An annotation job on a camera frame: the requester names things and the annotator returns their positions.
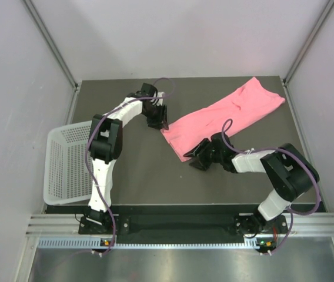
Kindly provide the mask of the pink t shirt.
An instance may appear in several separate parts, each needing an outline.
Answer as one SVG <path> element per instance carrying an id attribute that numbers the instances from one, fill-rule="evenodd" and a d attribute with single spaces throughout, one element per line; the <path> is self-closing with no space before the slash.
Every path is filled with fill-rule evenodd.
<path id="1" fill-rule="evenodd" d="M 229 137 L 261 120 L 285 103 L 285 98 L 266 90 L 253 77 L 221 100 L 183 116 L 162 129 L 161 133 L 180 161 L 189 160 L 188 153 L 204 138 L 221 132 L 228 119 L 233 123 L 227 131 Z"/>

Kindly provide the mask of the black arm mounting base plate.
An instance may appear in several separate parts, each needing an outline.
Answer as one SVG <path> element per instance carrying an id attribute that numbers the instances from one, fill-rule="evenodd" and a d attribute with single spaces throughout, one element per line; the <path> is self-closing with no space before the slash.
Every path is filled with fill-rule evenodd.
<path id="1" fill-rule="evenodd" d="M 111 212 L 82 211 L 79 234 L 116 234 L 120 243 L 230 243 L 285 234 L 286 219 L 265 220 L 254 204 L 114 205 Z"/>

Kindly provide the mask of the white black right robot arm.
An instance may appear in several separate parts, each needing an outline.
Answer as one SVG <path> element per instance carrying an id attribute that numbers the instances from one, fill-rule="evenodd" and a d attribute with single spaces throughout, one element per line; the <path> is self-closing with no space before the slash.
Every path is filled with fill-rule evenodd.
<path id="1" fill-rule="evenodd" d="M 319 206 L 319 174 L 290 143 L 274 149 L 240 151 L 232 146 L 227 135 L 215 133 L 209 139 L 204 138 L 184 156 L 191 159 L 190 166 L 201 171 L 218 163 L 234 174 L 267 175 L 273 190 L 251 215 L 253 228 L 259 232 L 269 231 L 275 225 L 275 219 L 311 188 L 316 190 L 314 211 Z"/>

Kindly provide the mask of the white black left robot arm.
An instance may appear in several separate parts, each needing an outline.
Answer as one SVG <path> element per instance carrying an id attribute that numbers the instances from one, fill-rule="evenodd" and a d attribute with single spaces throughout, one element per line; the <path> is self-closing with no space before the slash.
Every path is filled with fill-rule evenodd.
<path id="1" fill-rule="evenodd" d="M 95 115 L 91 121 L 84 160 L 92 178 L 92 194 L 82 220 L 92 222 L 100 233 L 115 232 L 115 219 L 110 211 L 113 169 L 123 148 L 123 128 L 136 116 L 144 115 L 149 127 L 168 129 L 167 95 L 155 85 L 144 83 L 141 89 L 130 93 L 113 110 Z"/>

